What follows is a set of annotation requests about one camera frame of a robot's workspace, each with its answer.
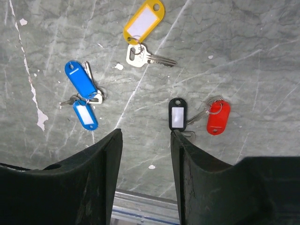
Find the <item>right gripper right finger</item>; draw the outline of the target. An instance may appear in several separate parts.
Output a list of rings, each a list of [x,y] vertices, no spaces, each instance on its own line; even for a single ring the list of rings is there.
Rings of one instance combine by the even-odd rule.
[[[297,225],[299,157],[246,157],[230,165],[171,132],[182,225]]]

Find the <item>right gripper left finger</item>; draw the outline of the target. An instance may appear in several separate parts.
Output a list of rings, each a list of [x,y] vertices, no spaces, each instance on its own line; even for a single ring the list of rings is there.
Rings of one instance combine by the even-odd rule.
[[[116,129],[42,170],[1,164],[1,224],[109,224],[122,147],[122,131]]]

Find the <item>black key tag key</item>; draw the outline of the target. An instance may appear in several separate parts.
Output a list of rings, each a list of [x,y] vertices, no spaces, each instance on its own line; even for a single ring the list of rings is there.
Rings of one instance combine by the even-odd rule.
[[[193,131],[186,131],[188,104],[180,97],[173,98],[168,103],[168,123],[171,131],[180,131],[190,142],[195,141]]]

